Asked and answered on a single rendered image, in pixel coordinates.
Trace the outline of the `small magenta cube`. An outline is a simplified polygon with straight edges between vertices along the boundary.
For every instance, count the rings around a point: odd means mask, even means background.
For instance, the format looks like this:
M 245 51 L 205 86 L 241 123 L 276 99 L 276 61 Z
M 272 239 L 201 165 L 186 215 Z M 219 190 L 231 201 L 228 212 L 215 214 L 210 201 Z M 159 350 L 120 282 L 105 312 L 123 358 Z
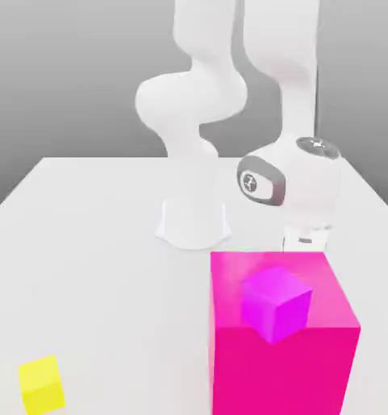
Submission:
M 264 268 L 241 282 L 241 321 L 277 343 L 306 327 L 312 293 L 285 267 Z

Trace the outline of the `small yellow cube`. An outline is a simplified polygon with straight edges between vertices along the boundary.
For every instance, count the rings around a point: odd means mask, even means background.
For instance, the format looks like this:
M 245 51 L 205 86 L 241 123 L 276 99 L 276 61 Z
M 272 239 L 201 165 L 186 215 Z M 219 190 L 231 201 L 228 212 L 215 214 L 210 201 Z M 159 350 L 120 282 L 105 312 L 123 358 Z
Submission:
M 19 383 L 27 415 L 45 415 L 66 406 L 55 355 L 20 365 Z

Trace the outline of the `large pink box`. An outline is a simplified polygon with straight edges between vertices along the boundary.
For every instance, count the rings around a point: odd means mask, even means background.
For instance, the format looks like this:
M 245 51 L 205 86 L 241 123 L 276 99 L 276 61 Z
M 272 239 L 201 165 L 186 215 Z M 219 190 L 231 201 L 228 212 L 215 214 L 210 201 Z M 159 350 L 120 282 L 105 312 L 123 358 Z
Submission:
M 281 266 L 313 289 L 304 329 L 267 343 L 241 321 L 241 282 Z M 211 253 L 212 415 L 340 415 L 360 336 L 322 253 Z

